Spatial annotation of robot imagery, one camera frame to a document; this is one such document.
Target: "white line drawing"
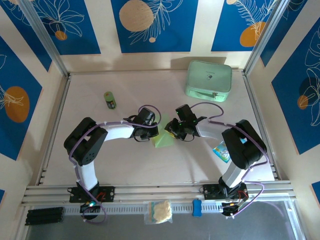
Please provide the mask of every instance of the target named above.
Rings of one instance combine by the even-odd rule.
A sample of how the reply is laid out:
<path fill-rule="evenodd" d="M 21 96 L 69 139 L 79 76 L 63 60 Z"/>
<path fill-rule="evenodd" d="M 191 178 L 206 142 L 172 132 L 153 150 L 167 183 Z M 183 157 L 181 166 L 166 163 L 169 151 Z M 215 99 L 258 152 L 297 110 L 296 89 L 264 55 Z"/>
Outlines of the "white line drawing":
<path fill-rule="evenodd" d="M 305 61 L 306 73 L 310 86 L 298 99 L 298 107 L 302 110 L 311 107 L 311 126 L 320 124 L 320 26 L 313 34 Z"/>
<path fill-rule="evenodd" d="M 0 70 L 6 63 L 6 55 L 0 54 Z M 24 97 L 14 97 L 10 94 L 6 93 L 4 89 L 0 86 L 0 110 L 4 108 L 5 105 L 10 106 L 10 104 L 17 104 L 23 106 L 24 104 L 21 102 Z"/>
<path fill-rule="evenodd" d="M 130 29 L 126 27 L 126 24 L 122 21 L 122 19 L 128 17 L 128 20 L 133 20 L 133 24 L 138 24 L 137 28 L 143 28 L 143 30 L 131 30 L 129 38 L 132 39 L 132 41 L 130 45 L 140 40 L 143 40 L 143 42 L 149 40 L 150 43 L 154 43 L 161 32 L 166 30 L 166 25 L 170 26 L 171 19 L 169 13 L 179 8 L 183 1 L 184 0 L 179 0 L 177 4 L 174 4 L 177 0 L 146 0 L 146 2 L 142 0 L 129 0 L 126 2 L 119 13 L 122 25 L 124 25 L 127 30 Z M 140 12 L 129 13 L 130 16 L 121 16 L 122 10 L 126 13 L 129 12 L 125 9 L 129 8 L 129 6 L 140 7 Z M 137 15 L 141 15 L 141 19 L 139 19 L 138 22 L 134 21 L 137 20 Z"/>
<path fill-rule="evenodd" d="M 227 4 L 233 4 L 238 7 L 238 12 L 245 19 L 248 26 L 251 26 L 255 32 L 257 40 L 262 31 L 262 23 L 270 15 L 278 0 L 264 0 L 262 7 L 258 8 L 256 0 L 226 0 Z"/>
<path fill-rule="evenodd" d="M 288 3 L 288 6 L 286 6 L 286 9 L 284 13 L 282 14 L 282 17 L 285 18 L 285 20 L 288 20 L 289 12 L 293 11 L 299 11 L 304 4 L 305 0 L 291 0 Z"/>
<path fill-rule="evenodd" d="M 24 24 L 30 25 L 18 5 L 9 0 L 2 0 L 2 2 L 14 17 Z M 82 37 L 82 30 L 77 24 L 81 23 L 85 16 L 69 10 L 69 0 L 33 0 L 31 3 L 49 34 L 54 35 L 61 41 L 67 39 L 67 33 Z"/>

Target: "white wall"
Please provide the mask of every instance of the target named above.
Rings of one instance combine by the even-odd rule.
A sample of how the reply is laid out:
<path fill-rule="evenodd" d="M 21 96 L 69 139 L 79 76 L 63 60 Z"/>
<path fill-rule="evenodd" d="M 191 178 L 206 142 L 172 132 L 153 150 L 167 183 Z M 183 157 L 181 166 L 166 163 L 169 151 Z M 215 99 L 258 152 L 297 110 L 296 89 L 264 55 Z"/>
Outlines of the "white wall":
<path fill-rule="evenodd" d="M 199 0 L 190 52 L 122 54 L 110 0 L 85 0 L 101 54 L 64 55 L 70 72 L 187 69 L 193 59 L 243 68 L 251 51 L 211 52 L 225 0 Z"/>
<path fill-rule="evenodd" d="M 5 197 L 0 208 L 0 239 L 9 239 L 13 221 L 26 186 L 39 165 L 50 115 L 56 100 L 62 75 L 54 64 L 47 72 L 18 30 L 0 7 L 0 36 L 42 86 L 22 148 L 16 161 L 0 154 L 0 189 Z"/>
<path fill-rule="evenodd" d="M 284 179 L 292 182 L 303 219 L 314 240 L 320 236 L 320 205 L 311 184 L 320 181 L 320 145 L 298 154 L 271 81 L 319 19 L 319 9 L 319 0 L 308 0 L 266 68 L 259 60 L 250 74 L 279 170 Z"/>

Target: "white floor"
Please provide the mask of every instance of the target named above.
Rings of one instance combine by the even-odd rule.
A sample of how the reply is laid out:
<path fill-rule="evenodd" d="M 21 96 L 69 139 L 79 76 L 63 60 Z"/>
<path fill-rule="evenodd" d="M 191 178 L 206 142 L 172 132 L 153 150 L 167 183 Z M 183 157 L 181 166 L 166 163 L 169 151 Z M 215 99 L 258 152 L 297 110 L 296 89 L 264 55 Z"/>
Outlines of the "white floor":
<path fill-rule="evenodd" d="M 59 127 L 48 162 L 44 185 L 74 185 L 76 176 L 63 144 L 67 136 L 85 117 L 97 122 L 120 121 L 137 113 L 144 104 L 158 107 L 162 114 L 176 118 L 175 109 L 203 102 L 185 95 L 187 71 L 122 71 L 79 74 L 71 77 Z M 117 107 L 107 108 L 104 93 L 114 94 Z M 258 132 L 249 96 L 240 71 L 233 72 L 228 99 L 218 103 L 225 114 L 222 122 L 236 123 L 247 119 Z M 217 115 L 211 105 L 194 108 L 197 117 Z M 174 184 L 216 182 L 228 168 L 212 151 L 219 142 L 196 137 L 193 142 L 176 140 L 174 145 L 155 148 L 153 143 L 134 139 L 105 142 L 95 159 L 96 175 L 101 184 Z M 257 167 L 247 176 L 251 181 L 274 180 L 269 165 Z"/>

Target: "purple cable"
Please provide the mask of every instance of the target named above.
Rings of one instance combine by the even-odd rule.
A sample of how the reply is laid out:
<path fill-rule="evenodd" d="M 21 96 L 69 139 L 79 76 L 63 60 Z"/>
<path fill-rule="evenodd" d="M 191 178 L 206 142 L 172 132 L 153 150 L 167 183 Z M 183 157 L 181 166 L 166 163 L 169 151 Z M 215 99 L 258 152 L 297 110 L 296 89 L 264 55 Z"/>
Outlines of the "purple cable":
<path fill-rule="evenodd" d="M 220 115 L 211 116 L 211 117 L 209 117 L 208 119 L 213 119 L 213 118 L 220 117 L 220 116 L 222 116 L 222 115 L 225 113 L 225 111 L 223 110 L 222 107 L 220 107 L 218 104 L 215 104 L 215 103 L 213 103 L 213 102 L 205 102 L 205 101 L 204 101 L 204 102 L 200 102 L 200 103 L 197 103 L 197 104 L 191 106 L 190 108 L 192 109 L 193 107 L 198 106 L 198 105 L 200 105 L 200 104 L 210 104 L 210 105 L 214 105 L 214 106 L 218 107 L 218 108 L 221 110 L 221 114 L 220 114 Z M 223 126 L 225 126 L 225 127 L 231 127 L 231 128 L 237 129 L 240 133 L 242 133 L 243 135 L 245 135 L 245 137 L 246 137 L 248 140 L 250 140 L 250 141 L 262 152 L 262 154 L 264 155 L 264 157 L 265 157 L 265 159 L 266 159 L 264 162 L 257 163 L 257 164 L 255 164 L 255 165 L 253 165 L 253 166 L 250 166 L 250 167 L 248 168 L 248 170 L 247 170 L 247 171 L 244 173 L 244 175 L 242 176 L 242 178 L 241 178 L 241 181 L 242 181 L 242 182 L 248 183 L 248 184 L 260 185 L 262 188 L 261 188 L 261 191 L 260 191 L 247 205 L 245 205 L 240 211 L 238 211 L 237 213 L 235 213 L 235 214 L 233 215 L 233 217 L 235 217 L 236 215 L 238 215 L 239 213 L 241 213 L 243 210 L 245 210 L 247 207 L 249 207 L 249 206 L 263 193 L 263 191 L 265 190 L 265 186 L 264 186 L 262 183 L 256 182 L 256 181 L 245 181 L 245 180 L 244 180 L 245 177 L 247 176 L 247 174 L 250 172 L 250 170 L 251 170 L 252 168 L 255 168 L 255 167 L 258 167 L 258 166 L 262 166 L 262 165 L 268 164 L 268 163 L 270 162 L 270 160 L 269 160 L 269 157 L 268 157 L 266 151 L 265 151 L 249 134 L 247 134 L 245 131 L 243 131 L 240 127 L 238 127 L 238 126 L 236 126 L 236 125 L 232 125 L 232 124 L 223 123 L 223 122 L 220 122 L 220 121 L 209 121 L 209 123 L 211 123 L 211 124 L 217 124 L 217 125 L 223 125 Z"/>
<path fill-rule="evenodd" d="M 89 195 L 89 197 L 95 201 L 99 207 L 102 209 L 103 213 L 104 213 L 104 219 L 102 221 L 98 221 L 98 222 L 93 222 L 93 221 L 88 221 L 87 219 L 83 219 L 84 222 L 86 223 L 89 223 L 89 224 L 94 224 L 94 225 L 97 225 L 97 224 L 102 224 L 104 223 L 106 220 L 107 220 L 107 211 L 106 209 L 103 207 L 102 203 L 99 202 L 85 187 L 85 185 L 82 183 L 81 181 L 81 178 L 80 178 L 80 174 L 79 174 L 79 170 L 78 170 L 78 164 L 75 160 L 72 159 L 72 155 L 74 154 L 76 148 L 79 146 L 79 144 L 85 139 L 86 136 L 89 135 L 89 133 L 91 133 L 94 129 L 98 128 L 98 127 L 101 127 L 101 126 L 109 126 L 109 125 L 121 125 L 121 124 L 125 124 L 125 125 L 131 125 L 131 126 L 137 126 L 137 127 L 143 127 L 143 128 L 147 128 L 147 129 L 151 129 L 151 128 L 155 128 L 157 127 L 159 124 L 160 124 L 160 121 L 162 119 L 162 116 L 161 116 L 161 113 L 159 111 L 158 108 L 156 108 L 155 106 L 153 105 L 143 105 L 139 108 L 138 112 L 140 112 L 140 110 L 144 107 L 152 107 L 154 108 L 158 114 L 159 114 L 159 122 L 156 124 L 156 125 L 152 125 L 152 126 L 148 126 L 148 125 L 141 125 L 141 124 L 135 124 L 135 123 L 131 123 L 131 122 L 126 122 L 126 121 L 113 121 L 113 122 L 106 122 L 106 123 L 100 123 L 100 124 L 97 124 L 95 126 L 93 126 L 92 128 L 90 128 L 88 131 L 86 131 L 86 133 L 80 137 L 80 139 L 76 142 L 76 144 L 73 146 L 73 148 L 71 149 L 70 151 L 70 154 L 69 154 L 69 161 L 71 163 L 73 163 L 74 165 L 74 169 L 75 169 L 75 175 L 76 175 L 76 178 L 77 178 L 77 181 L 79 183 L 79 185 L 84 189 L 84 191 Z"/>

